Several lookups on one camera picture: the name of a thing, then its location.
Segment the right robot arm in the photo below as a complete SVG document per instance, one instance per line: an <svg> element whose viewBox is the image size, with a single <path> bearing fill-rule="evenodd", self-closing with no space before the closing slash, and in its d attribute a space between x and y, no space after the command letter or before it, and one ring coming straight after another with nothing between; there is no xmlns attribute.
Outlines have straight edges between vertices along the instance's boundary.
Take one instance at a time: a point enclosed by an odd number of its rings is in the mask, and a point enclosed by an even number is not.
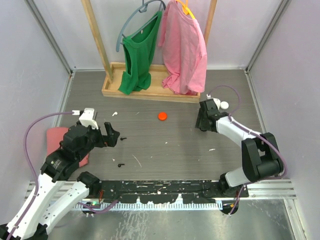
<svg viewBox="0 0 320 240"><path fill-rule="evenodd" d="M271 177L280 177L286 167L273 134L253 131L220 111L218 100L209 98L199 103L195 127L202 132L215 132L236 143L241 149L241 167L223 173L218 189L231 197L237 187Z"/></svg>

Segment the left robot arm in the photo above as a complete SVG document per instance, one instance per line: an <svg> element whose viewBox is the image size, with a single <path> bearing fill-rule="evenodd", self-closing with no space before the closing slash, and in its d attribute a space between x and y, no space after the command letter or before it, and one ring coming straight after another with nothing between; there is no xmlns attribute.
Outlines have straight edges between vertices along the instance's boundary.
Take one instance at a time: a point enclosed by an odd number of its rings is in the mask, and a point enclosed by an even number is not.
<svg viewBox="0 0 320 240"><path fill-rule="evenodd" d="M59 148L47 156L41 167L36 186L15 217L0 226L2 240L46 240L57 223L82 199L95 198L100 193L100 180L82 172L71 188L57 201L53 197L94 148L115 147L120 133L111 123L100 128L71 126L63 135Z"/></svg>

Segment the orange earbud case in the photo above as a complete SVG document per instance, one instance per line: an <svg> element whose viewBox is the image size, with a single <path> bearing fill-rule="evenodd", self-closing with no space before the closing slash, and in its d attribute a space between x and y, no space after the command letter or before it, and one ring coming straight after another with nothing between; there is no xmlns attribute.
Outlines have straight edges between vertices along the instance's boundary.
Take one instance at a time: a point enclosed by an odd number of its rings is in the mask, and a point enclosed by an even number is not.
<svg viewBox="0 0 320 240"><path fill-rule="evenodd" d="M165 121L168 118L168 115L165 112L160 112L157 117L160 121Z"/></svg>

